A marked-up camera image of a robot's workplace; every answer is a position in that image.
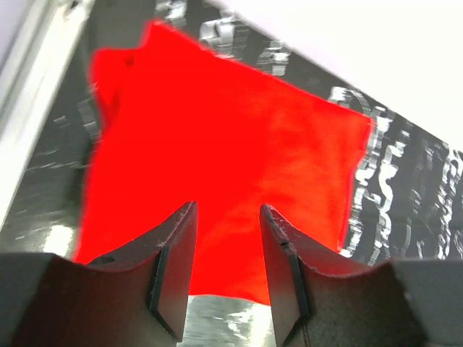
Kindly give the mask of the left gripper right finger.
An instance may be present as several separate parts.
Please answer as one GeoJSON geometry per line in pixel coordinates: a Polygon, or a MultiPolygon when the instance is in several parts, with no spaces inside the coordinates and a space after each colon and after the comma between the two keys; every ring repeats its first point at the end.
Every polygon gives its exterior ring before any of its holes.
{"type": "Polygon", "coordinates": [[[296,229],[270,205],[260,229],[278,346],[460,346],[462,262],[369,267],[296,229]]]}

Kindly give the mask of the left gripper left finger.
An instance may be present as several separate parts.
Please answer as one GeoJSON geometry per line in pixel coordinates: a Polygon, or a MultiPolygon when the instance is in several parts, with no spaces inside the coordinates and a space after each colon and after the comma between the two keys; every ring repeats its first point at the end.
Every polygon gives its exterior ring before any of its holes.
{"type": "Polygon", "coordinates": [[[1,344],[175,346],[184,334],[197,220],[188,202],[87,265],[52,253],[3,253],[1,344]]]}

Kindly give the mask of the red t shirt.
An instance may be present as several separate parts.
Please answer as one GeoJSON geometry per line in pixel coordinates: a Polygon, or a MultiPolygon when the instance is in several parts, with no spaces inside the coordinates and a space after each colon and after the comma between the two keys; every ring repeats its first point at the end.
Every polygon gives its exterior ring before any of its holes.
{"type": "Polygon", "coordinates": [[[372,121],[150,22],[93,54],[103,119],[75,259],[88,263],[195,201],[190,292],[269,304],[259,209],[331,250],[344,240],[372,121]]]}

